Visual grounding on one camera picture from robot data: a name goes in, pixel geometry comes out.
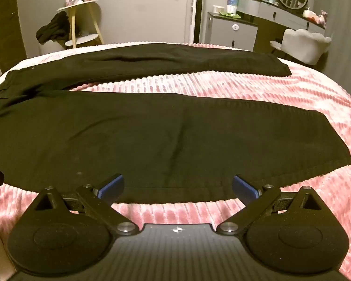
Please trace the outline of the black pants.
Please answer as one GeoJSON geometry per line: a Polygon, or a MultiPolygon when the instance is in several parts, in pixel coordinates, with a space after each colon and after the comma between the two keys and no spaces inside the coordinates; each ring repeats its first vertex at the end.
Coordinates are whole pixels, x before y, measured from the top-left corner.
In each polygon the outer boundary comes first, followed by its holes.
{"type": "Polygon", "coordinates": [[[289,186],[351,164],[347,145],[316,111],[251,100],[77,91],[203,71],[287,77],[272,55],[142,44],[69,56],[7,74],[0,85],[5,183],[67,192],[122,174],[124,202],[230,199],[234,176],[289,186]]]}

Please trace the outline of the white fluffy chair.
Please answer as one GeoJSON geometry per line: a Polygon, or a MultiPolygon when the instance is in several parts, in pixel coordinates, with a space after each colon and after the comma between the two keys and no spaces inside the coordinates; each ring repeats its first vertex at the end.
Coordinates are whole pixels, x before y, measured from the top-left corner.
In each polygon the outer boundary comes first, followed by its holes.
{"type": "Polygon", "coordinates": [[[282,42],[270,41],[273,49],[299,60],[307,65],[316,65],[322,54],[326,53],[332,43],[330,37],[305,29],[286,29],[282,42]]]}

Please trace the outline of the grey bedside cabinet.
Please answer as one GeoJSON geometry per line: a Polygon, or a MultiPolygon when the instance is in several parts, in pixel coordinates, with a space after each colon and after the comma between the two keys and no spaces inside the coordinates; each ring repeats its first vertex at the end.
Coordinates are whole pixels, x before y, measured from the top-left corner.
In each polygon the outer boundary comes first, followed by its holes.
{"type": "Polygon", "coordinates": [[[253,51],[257,30],[250,22],[208,13],[205,43],[253,51]]]}

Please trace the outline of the wooden two-tier side table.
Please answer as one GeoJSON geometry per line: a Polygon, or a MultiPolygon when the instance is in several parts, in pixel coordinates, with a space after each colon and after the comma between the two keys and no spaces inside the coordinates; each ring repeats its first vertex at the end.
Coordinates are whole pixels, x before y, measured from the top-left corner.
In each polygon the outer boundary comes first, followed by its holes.
{"type": "Polygon", "coordinates": [[[77,48],[91,43],[104,44],[99,19],[100,6],[97,0],[81,2],[58,9],[66,12],[69,21],[69,36],[65,42],[67,48],[77,48]]]}

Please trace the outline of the black garment on table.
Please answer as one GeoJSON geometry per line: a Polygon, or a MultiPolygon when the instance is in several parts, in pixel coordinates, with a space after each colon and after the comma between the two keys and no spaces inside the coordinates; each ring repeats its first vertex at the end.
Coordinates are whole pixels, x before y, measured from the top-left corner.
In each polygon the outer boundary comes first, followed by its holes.
{"type": "Polygon", "coordinates": [[[36,38],[41,45],[48,41],[67,41],[69,32],[69,17],[65,11],[61,11],[51,19],[50,23],[37,31],[36,38]]]}

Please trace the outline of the grey vanity desk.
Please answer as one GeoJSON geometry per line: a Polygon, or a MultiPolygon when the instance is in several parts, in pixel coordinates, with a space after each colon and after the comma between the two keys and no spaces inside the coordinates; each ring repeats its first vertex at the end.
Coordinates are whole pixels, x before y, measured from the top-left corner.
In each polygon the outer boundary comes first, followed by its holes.
{"type": "Polygon", "coordinates": [[[307,21],[302,16],[283,10],[260,0],[238,0],[237,12],[242,19],[257,26],[254,51],[270,53],[269,42],[282,40],[286,29],[306,29],[309,32],[325,34],[325,29],[307,21]]]}

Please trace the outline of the blue and white box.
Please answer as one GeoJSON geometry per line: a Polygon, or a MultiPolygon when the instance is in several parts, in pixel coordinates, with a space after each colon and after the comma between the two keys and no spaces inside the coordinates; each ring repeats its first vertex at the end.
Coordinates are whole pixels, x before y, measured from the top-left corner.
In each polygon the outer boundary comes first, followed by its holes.
{"type": "Polygon", "coordinates": [[[226,11],[231,15],[236,15],[238,0],[227,0],[226,11]]]}

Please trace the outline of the dark wooden door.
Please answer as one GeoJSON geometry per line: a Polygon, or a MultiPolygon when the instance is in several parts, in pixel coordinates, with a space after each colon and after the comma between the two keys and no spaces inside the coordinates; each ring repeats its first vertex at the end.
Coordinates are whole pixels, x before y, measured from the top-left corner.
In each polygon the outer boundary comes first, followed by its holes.
{"type": "Polygon", "coordinates": [[[0,69],[6,72],[25,59],[17,0],[0,0],[0,69]]]}

